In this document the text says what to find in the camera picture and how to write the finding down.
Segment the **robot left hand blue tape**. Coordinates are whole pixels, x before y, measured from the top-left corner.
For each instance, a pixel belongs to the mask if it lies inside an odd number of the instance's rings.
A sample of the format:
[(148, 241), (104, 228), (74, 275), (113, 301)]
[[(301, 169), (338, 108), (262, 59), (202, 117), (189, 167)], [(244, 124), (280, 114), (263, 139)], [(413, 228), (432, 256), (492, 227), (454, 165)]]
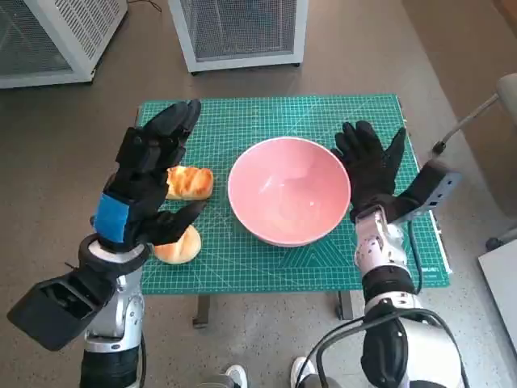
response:
[(200, 113), (198, 99), (180, 101), (126, 131), (116, 156), (118, 170), (108, 179), (93, 218), (103, 246), (130, 251), (141, 243), (175, 243), (204, 210), (204, 200), (176, 213), (159, 209), (169, 190), (167, 170), (181, 162)]

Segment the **robot right hand black glove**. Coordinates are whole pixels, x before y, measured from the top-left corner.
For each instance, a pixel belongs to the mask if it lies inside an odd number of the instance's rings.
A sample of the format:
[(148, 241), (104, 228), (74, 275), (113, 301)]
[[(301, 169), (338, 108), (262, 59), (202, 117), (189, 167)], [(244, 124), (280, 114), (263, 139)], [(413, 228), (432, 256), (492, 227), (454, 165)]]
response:
[(372, 125), (360, 120), (343, 123), (334, 135), (331, 153), (343, 164), (351, 182), (351, 221), (379, 200), (391, 199), (405, 151), (406, 129), (401, 127), (384, 148)]

